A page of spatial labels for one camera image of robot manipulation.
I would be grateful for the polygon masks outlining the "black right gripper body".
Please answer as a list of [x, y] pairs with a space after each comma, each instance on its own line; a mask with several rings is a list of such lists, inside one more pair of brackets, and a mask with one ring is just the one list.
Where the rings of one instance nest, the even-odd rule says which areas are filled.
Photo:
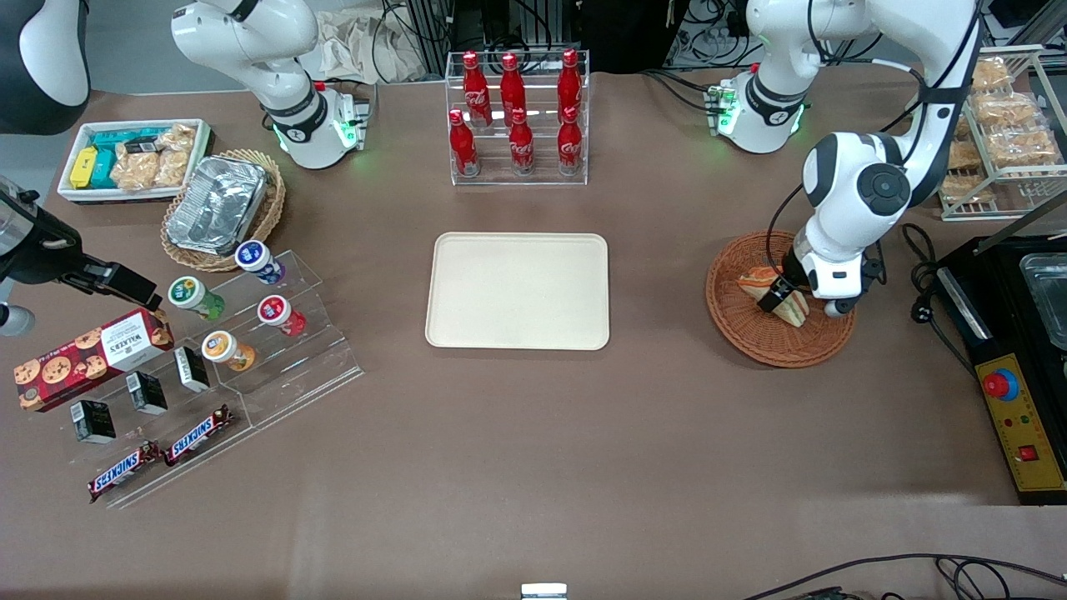
[[1, 181], [1, 278], [27, 285], [86, 288], [83, 240], [38, 206], [39, 194]]

